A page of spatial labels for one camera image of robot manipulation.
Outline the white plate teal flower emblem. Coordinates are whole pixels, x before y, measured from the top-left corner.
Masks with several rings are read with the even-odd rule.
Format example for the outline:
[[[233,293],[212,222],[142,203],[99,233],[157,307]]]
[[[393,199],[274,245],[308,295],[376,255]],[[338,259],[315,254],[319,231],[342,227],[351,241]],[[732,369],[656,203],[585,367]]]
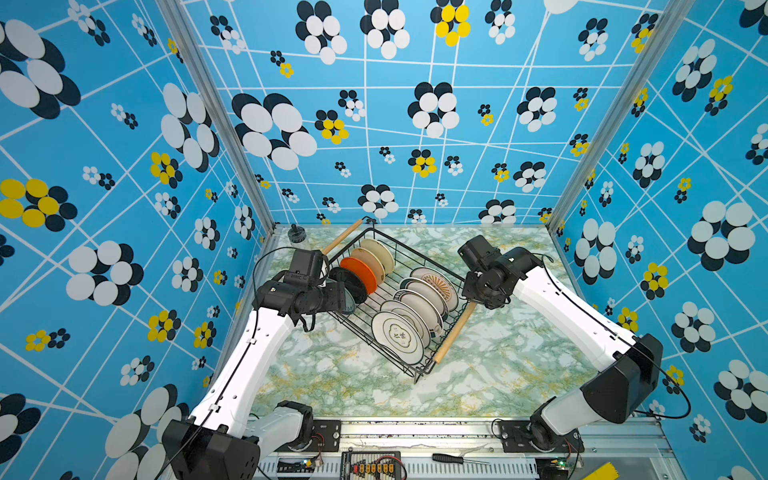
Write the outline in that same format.
[[[374,339],[408,365],[416,365],[424,356],[424,345],[415,327],[392,312],[378,312],[372,319]]]

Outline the black wire dish rack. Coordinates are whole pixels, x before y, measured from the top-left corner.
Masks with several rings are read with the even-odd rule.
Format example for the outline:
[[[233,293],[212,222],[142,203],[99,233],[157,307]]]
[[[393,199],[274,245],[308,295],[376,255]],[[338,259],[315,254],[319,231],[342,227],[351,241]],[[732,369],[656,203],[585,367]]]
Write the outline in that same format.
[[[335,318],[414,381],[431,373],[467,316],[464,277],[362,221],[323,252],[339,279],[364,299]]]

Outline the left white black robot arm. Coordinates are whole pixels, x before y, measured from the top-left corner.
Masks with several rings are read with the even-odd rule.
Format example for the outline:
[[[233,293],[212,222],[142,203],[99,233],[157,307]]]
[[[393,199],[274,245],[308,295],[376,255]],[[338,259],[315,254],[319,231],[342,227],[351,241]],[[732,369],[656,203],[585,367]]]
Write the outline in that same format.
[[[343,283],[329,280],[329,272],[322,251],[294,249],[289,268],[255,289],[245,329],[208,393],[188,419],[173,420],[165,429],[159,478],[250,479],[264,457],[312,442],[308,405],[282,401],[256,421],[249,416],[290,333],[313,331],[320,313],[354,310],[352,295]]]

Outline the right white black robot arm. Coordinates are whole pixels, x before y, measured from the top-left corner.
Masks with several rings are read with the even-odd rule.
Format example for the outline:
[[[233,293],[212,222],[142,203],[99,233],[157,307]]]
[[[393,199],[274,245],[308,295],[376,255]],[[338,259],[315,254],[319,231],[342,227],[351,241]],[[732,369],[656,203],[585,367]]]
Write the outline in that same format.
[[[523,247],[501,252],[478,235],[457,251],[468,268],[462,294],[488,310],[513,299],[536,309],[591,362],[597,374],[582,386],[542,404],[530,417],[529,438],[551,451],[571,432],[605,420],[624,423],[656,389],[663,348],[599,314]]]

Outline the black small plate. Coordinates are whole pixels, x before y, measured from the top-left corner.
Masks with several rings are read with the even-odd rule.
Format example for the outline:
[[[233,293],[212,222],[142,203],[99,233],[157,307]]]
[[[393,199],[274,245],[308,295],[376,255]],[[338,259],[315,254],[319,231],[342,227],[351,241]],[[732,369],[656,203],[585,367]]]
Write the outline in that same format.
[[[342,267],[333,267],[329,272],[329,278],[344,285],[346,305],[341,310],[342,313],[352,313],[358,305],[368,299],[364,283],[353,272]]]

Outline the orange small plate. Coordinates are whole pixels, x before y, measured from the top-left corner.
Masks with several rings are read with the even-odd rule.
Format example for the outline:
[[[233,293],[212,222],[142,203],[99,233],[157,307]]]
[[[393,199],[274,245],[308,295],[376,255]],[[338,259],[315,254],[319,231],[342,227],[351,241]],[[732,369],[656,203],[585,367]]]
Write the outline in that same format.
[[[368,294],[376,291],[378,287],[377,277],[364,261],[354,257],[345,257],[341,260],[340,267],[356,275]]]

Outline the white plate orange sunburst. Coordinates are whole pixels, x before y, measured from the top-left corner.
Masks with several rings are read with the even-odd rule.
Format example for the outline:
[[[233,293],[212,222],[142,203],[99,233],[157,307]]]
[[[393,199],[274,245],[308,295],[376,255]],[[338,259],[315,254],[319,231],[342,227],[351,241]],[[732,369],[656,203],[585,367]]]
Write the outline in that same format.
[[[411,271],[411,276],[435,288],[445,301],[447,312],[452,312],[458,307],[459,297],[454,285],[438,271],[429,267],[419,267]]]

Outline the beige small plate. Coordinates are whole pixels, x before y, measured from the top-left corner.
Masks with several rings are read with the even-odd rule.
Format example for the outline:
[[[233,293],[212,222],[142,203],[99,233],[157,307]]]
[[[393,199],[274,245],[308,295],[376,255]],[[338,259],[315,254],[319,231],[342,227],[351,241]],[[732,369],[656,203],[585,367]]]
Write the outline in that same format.
[[[378,285],[386,279],[386,272],[383,264],[370,250],[358,247],[352,250],[350,256],[362,261],[371,269],[376,277],[376,283]]]

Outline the cream small plate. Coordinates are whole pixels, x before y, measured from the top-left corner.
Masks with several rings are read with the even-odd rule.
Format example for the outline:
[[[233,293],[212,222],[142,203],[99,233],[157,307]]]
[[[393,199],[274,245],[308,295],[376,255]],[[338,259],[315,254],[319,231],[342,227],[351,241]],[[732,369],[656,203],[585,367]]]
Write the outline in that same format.
[[[383,265],[384,271],[387,275],[392,274],[395,269],[395,259],[390,250],[380,241],[375,239],[364,239],[361,241],[360,246],[366,250],[369,250]]]

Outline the clear jar black lid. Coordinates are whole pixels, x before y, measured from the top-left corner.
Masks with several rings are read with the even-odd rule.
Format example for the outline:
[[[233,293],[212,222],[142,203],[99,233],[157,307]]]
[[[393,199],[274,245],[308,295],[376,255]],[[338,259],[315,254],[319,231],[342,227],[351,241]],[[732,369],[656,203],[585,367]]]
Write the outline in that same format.
[[[291,247],[310,250],[310,243],[306,229],[298,224],[291,224],[287,231],[287,238]]]

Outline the white plate red green band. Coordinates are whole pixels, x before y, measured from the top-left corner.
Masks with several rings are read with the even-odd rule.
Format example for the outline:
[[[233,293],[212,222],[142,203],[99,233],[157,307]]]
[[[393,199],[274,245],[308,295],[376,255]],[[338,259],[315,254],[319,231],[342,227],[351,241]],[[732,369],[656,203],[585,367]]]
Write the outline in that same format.
[[[442,318],[433,304],[424,296],[411,290],[400,289],[394,294],[394,299],[412,307],[419,313],[427,324],[428,329],[433,332],[435,336],[444,334]]]

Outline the black terminal power board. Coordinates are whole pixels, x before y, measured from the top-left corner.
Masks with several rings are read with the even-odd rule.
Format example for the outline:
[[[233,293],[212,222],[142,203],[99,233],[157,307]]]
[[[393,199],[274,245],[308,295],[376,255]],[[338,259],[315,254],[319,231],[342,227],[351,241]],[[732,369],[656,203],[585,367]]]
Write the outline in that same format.
[[[341,455],[340,480],[402,480],[406,467],[399,451],[355,451]]]

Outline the small green circuit board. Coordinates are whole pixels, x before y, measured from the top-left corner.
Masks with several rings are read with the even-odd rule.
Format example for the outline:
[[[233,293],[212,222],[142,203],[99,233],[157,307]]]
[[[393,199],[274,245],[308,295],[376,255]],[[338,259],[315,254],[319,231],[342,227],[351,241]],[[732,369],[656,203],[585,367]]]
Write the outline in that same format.
[[[280,474],[289,473],[314,473],[322,463],[314,458],[279,458],[276,472]]]

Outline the black screwdriver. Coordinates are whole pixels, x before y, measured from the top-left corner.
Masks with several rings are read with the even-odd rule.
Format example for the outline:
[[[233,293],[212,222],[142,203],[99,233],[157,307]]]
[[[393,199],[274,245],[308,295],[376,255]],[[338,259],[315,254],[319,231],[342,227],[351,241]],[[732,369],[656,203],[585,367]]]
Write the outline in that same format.
[[[431,455],[431,459],[434,462],[443,463],[443,464],[458,464],[458,465],[466,465],[466,464],[485,465],[485,464],[487,464],[487,461],[477,460],[477,459],[468,459],[468,458],[465,458],[463,456],[450,455],[450,454],[446,454],[446,453],[433,453]]]

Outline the yellow paper sheet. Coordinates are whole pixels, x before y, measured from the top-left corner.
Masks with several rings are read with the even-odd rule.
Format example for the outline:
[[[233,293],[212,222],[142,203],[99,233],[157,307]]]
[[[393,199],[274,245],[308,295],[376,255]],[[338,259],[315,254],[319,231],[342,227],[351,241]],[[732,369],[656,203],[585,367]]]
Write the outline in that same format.
[[[608,462],[586,475],[583,480],[618,480],[620,475],[616,467]]]

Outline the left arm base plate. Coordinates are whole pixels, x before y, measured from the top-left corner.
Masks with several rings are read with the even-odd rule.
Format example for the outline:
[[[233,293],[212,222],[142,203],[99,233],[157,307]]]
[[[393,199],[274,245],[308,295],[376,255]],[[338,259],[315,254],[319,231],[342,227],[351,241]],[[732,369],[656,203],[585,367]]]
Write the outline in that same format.
[[[286,452],[297,453],[336,453],[340,449],[342,422],[335,419],[319,419],[313,421],[310,436],[307,441],[283,448]]]

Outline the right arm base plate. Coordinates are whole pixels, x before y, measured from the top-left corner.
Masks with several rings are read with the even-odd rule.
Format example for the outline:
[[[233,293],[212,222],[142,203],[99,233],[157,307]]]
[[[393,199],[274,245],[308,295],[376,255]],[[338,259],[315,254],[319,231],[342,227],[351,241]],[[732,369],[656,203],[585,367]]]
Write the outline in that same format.
[[[585,451],[578,430],[564,436],[550,432],[545,425],[529,420],[495,419],[491,433],[500,440],[505,453],[573,454]]]

